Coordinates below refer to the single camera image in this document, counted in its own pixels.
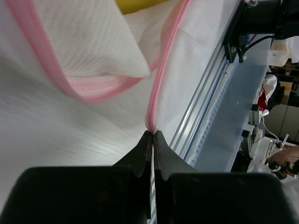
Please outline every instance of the blue plastic panel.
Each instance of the blue plastic panel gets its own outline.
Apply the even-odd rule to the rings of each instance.
[[[237,64],[227,88],[219,99],[219,108],[209,130],[196,147],[197,156],[187,161],[200,172],[229,172],[235,160],[242,128],[248,122],[248,114],[256,91],[261,87],[267,71],[270,40],[251,48],[247,59]]]

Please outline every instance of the black cable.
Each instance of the black cable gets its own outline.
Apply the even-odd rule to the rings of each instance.
[[[246,53],[246,51],[248,51],[250,48],[252,48],[253,46],[257,45],[258,43],[260,43],[260,42],[262,42],[266,39],[269,39],[269,38],[274,38],[274,36],[264,36],[261,39],[258,39],[257,41],[254,41],[252,44],[250,44],[249,46],[245,47],[242,50],[242,54],[244,55]]]

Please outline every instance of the red cloth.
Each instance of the red cloth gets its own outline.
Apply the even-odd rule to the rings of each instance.
[[[257,104],[260,107],[260,110],[264,112],[264,110],[267,110],[267,98],[266,98],[266,92],[262,88],[262,95],[259,97]]]

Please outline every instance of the zipper teeth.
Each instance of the zipper teeth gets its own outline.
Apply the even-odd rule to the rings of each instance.
[[[156,119],[156,111],[152,111],[153,103],[154,103],[154,101],[157,101],[156,91],[157,91],[157,88],[159,86],[161,86],[161,81],[162,81],[161,79],[163,79],[163,77],[164,77],[164,70],[165,70],[165,67],[166,67],[166,58],[168,57],[169,50],[170,50],[170,48],[173,44],[173,36],[178,31],[177,27],[178,27],[179,22],[181,22],[182,13],[189,6],[187,3],[191,2],[191,1],[192,0],[184,0],[183,4],[181,6],[181,9],[178,13],[178,16],[177,16],[176,21],[175,21],[174,26],[173,26],[173,29],[171,31],[171,35],[168,39],[166,49],[165,49],[165,52],[164,52],[164,55],[163,55],[163,58],[162,58],[162,61],[161,61],[161,66],[160,66],[160,69],[159,69],[159,71],[156,75],[154,85],[153,85],[153,88],[152,88],[152,91],[151,91],[149,107],[148,107],[148,124],[149,124],[149,128],[151,129],[152,132],[154,132],[154,129],[155,129],[154,121]]]

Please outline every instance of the pink fabric trim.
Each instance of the pink fabric trim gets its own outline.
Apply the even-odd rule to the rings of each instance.
[[[105,87],[107,91],[91,95],[78,94],[74,90],[78,87],[78,83],[73,83],[70,78],[64,75],[47,34],[43,29],[33,0],[6,0],[6,2],[47,75],[67,95],[83,103],[97,104],[122,94],[142,80],[142,78],[117,76],[110,80],[111,86],[107,88],[107,81],[102,82],[101,77],[97,77],[97,90]],[[90,82],[86,82],[80,88],[83,90],[88,87],[90,87]]]
[[[178,32],[179,26],[191,2],[192,0],[183,0],[181,4],[176,6],[176,8],[172,11],[170,15],[170,23],[172,24],[169,25],[168,29],[166,29],[161,35],[161,49],[164,49],[162,45],[166,43],[165,52],[164,55],[162,55],[162,61],[160,63],[160,68],[157,72],[157,76],[153,85],[147,112],[147,122],[149,125],[148,128],[152,133],[154,133],[156,129],[157,103],[163,77],[165,74],[165,68],[167,65],[168,57],[171,51],[172,44],[175,40],[175,36]]]

